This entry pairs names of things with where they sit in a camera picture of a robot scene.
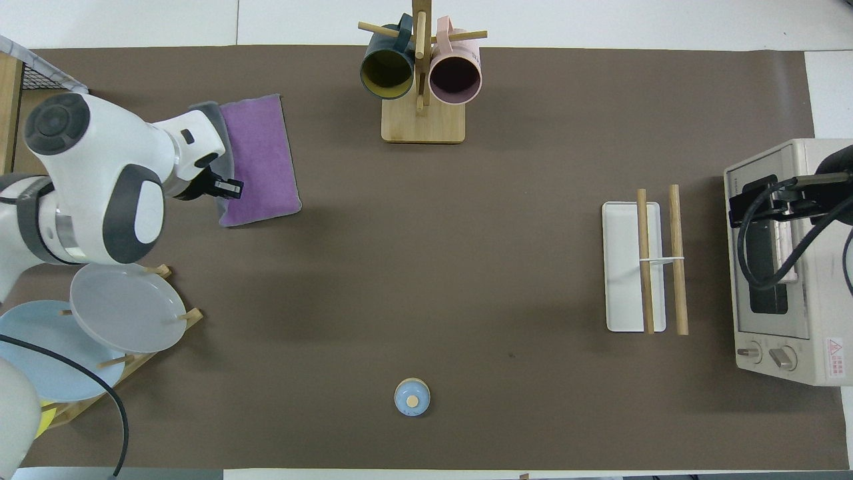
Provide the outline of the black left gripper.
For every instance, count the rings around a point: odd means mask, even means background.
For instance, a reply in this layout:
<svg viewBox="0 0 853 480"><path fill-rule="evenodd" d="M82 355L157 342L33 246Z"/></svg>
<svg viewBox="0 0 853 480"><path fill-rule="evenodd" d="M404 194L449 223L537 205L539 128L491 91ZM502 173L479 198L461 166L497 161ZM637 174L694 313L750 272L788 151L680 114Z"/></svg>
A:
<svg viewBox="0 0 853 480"><path fill-rule="evenodd" d="M181 201L191 201L202 195L221 197L225 199L240 199L243 195L244 183L237 179L223 179L211 170L210 164L205 165L194 179L176 180L175 198Z"/></svg>

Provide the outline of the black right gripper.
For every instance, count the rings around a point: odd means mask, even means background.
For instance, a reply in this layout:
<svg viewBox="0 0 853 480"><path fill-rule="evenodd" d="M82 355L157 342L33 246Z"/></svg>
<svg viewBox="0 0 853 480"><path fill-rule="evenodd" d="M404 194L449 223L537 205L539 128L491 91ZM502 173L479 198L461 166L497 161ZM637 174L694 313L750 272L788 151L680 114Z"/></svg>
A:
<svg viewBox="0 0 853 480"><path fill-rule="evenodd" d="M793 184L783 188L792 195L783 195L787 203L760 203L752 215L747 215L750 204L768 188L779 181L776 175L767 175L745 183L740 193L728 200L731 228L760 221L793 221L810 218L813 224L819 217L828 215L844 201L851 200L852 146L838 150L826 157L816 172L792 177Z"/></svg>

